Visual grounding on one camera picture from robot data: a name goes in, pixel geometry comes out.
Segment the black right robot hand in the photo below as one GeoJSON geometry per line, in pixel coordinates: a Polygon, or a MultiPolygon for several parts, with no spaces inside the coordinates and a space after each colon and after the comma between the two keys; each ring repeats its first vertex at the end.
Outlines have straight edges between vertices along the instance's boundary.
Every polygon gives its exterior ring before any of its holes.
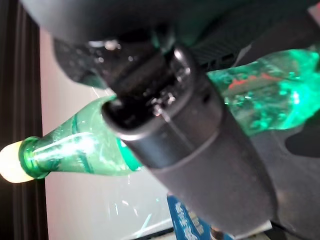
{"type": "Polygon", "coordinates": [[[314,0],[24,0],[73,81],[115,92],[109,129],[198,216],[320,237],[320,53],[284,32],[314,0]]]}

